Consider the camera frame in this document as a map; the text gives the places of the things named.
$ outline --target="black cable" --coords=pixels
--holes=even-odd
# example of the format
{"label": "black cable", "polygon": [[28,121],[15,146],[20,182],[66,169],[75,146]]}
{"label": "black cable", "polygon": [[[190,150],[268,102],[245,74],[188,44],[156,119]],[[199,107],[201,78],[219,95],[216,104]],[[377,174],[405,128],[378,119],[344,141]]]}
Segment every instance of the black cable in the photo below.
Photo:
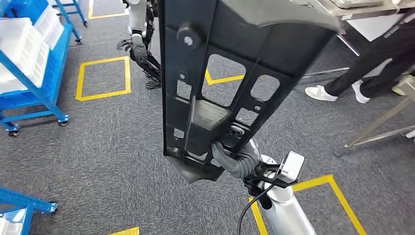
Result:
{"label": "black cable", "polygon": [[242,211],[241,215],[239,216],[239,220],[238,220],[238,234],[241,235],[241,225],[242,225],[242,220],[244,219],[244,215],[246,214],[246,212],[248,211],[248,209],[252,206],[253,203],[255,203],[260,197],[262,197],[264,194],[266,194],[268,191],[270,191],[275,185],[271,184],[265,191],[263,191],[262,193],[260,193],[258,196],[256,196],[252,201],[250,201],[246,207],[244,208],[244,210]]}

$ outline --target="white container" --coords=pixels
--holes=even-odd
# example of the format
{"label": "white container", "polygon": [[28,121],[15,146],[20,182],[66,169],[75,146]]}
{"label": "white container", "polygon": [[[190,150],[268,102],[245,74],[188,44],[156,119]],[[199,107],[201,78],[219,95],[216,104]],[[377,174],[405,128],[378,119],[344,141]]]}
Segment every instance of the white container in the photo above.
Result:
{"label": "white container", "polygon": [[0,235],[20,235],[22,223],[10,223],[5,218],[0,218]]}
{"label": "white container", "polygon": [[42,35],[43,40],[53,50],[61,37],[64,27],[59,21],[53,8],[49,5],[35,23],[35,28]]}
{"label": "white container", "polygon": [[[49,46],[29,18],[0,20],[0,49],[35,86],[42,86]],[[24,90],[27,87],[0,64],[0,94]]]}

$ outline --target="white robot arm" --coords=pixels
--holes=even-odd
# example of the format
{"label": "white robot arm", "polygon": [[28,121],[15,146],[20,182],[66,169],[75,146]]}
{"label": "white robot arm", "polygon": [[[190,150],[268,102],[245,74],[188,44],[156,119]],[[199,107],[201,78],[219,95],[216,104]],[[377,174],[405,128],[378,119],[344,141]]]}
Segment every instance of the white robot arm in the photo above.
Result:
{"label": "white robot arm", "polygon": [[117,49],[130,50],[130,57],[143,68],[145,75],[151,79],[146,88],[161,87],[160,64],[149,51],[154,32],[154,17],[157,16],[155,0],[122,0],[129,10],[128,31],[131,38],[122,40]]}

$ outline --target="black frame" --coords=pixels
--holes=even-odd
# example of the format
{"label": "black frame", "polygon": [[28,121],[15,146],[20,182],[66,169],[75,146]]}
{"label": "black frame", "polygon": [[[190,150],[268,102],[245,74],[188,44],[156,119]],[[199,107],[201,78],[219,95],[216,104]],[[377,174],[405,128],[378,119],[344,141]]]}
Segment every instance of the black frame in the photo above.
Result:
{"label": "black frame", "polygon": [[[223,169],[212,164],[210,144],[218,140],[231,154],[238,152],[335,37],[339,25],[335,18],[289,1],[159,0],[158,6],[163,154],[189,182],[215,181]],[[246,69],[229,107],[202,96],[212,54]],[[270,75],[280,83],[268,101],[251,96],[261,75]],[[192,87],[190,99],[177,96],[179,80]],[[250,126],[235,119],[241,108],[258,114]],[[243,134],[236,135],[232,131],[235,127]],[[184,137],[175,137],[174,129],[183,131]]]}

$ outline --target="yellow floor marking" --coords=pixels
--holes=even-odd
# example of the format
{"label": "yellow floor marking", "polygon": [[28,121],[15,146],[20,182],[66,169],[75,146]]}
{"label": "yellow floor marking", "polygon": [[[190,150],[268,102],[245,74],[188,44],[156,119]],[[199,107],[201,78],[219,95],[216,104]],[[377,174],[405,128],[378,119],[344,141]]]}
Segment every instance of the yellow floor marking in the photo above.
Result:
{"label": "yellow floor marking", "polygon": [[333,175],[331,175],[331,180],[330,180],[329,183],[330,183],[330,186],[333,189],[334,193],[336,194],[337,198],[339,199],[340,204],[343,206],[343,209],[345,209],[346,214],[349,216],[352,224],[356,228],[357,233],[359,233],[360,235],[365,235],[366,234],[365,230],[363,229],[363,227],[360,224],[359,220],[357,219],[356,215],[354,214],[351,207],[347,203],[346,198],[343,195],[343,193],[340,191],[339,186],[337,186],[337,183],[334,181]]}
{"label": "yellow floor marking", "polygon": [[139,234],[140,234],[140,228],[135,227],[135,228],[127,229],[127,230],[117,232],[115,234],[110,234],[110,235],[139,235]]}
{"label": "yellow floor marking", "polygon": [[118,14],[111,14],[111,15],[104,15],[104,16],[93,16],[93,0],[90,0],[90,5],[88,9],[88,19],[102,19],[102,18],[108,18],[108,17],[115,17],[115,16],[126,16],[128,15],[128,9],[124,9],[124,13],[118,13]]}
{"label": "yellow floor marking", "polygon": [[252,213],[254,214],[255,222],[259,230],[260,235],[268,235],[267,228],[262,220],[261,213],[259,212],[258,203],[254,202],[251,206]]}
{"label": "yellow floor marking", "polygon": [[212,80],[212,77],[210,76],[209,71],[206,69],[205,78],[206,78],[208,85],[213,85],[213,84],[218,84],[218,83],[223,83],[223,82],[232,82],[232,81],[242,80],[244,78],[244,75],[224,77],[224,78]]}
{"label": "yellow floor marking", "polygon": [[[82,89],[84,86],[84,74],[85,74],[85,67],[90,65],[96,65],[101,63],[108,63],[113,61],[124,61],[124,82],[125,82],[125,89],[123,91],[117,91],[117,92],[108,92],[108,93],[102,93],[102,94],[94,94],[94,95],[88,95],[88,96],[82,96]],[[104,59],[104,60],[96,60],[96,61],[88,61],[81,64],[79,68],[79,74],[78,74],[78,84],[76,86],[76,94],[75,98],[79,101],[86,101],[86,100],[92,100],[92,99],[100,99],[100,98],[106,98],[114,95],[121,95],[121,94],[127,94],[131,92],[131,75],[130,75],[130,58],[128,56],[122,56],[117,58],[110,58],[110,59]]]}
{"label": "yellow floor marking", "polygon": [[[343,209],[345,210],[346,214],[350,218],[354,228],[356,229],[359,235],[365,235],[366,232],[363,229],[362,225],[360,224],[359,220],[357,219],[356,215],[352,211],[351,207],[346,201],[346,198],[343,196],[340,188],[337,186],[337,183],[334,181],[333,175],[325,175],[316,179],[308,180],[293,186],[293,191],[298,192],[301,190],[305,190],[308,188],[313,188],[319,185],[329,184],[334,191],[334,194],[339,199],[340,204],[342,205]],[[266,235],[267,231],[264,225],[264,221],[262,220],[261,213],[259,212],[259,208],[257,203],[255,202],[251,206],[252,212],[254,214],[256,225],[259,229],[260,235]]]}

